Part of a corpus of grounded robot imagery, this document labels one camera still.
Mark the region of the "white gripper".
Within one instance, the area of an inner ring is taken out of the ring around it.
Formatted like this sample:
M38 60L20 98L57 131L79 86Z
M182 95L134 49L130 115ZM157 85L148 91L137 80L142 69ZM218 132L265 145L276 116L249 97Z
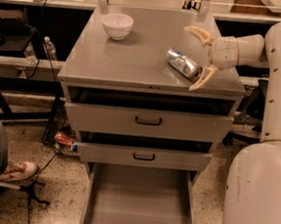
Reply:
M209 48L209 63L202 69L200 78L196 83L192 84L189 88L190 91L195 91L202 88L218 70L225 70L237 66L239 61L238 43L234 36L216 37L214 38L210 32L201 29L197 26L185 26L184 30L190 35L198 38L201 44Z

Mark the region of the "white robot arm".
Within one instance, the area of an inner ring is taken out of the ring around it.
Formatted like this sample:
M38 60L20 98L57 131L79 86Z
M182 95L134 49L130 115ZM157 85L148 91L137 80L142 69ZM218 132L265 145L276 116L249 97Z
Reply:
M261 140L231 162L222 224L281 224L281 22L264 36L215 37L189 25L185 30L209 47L209 64L191 85L192 91L202 88L219 69L269 68Z

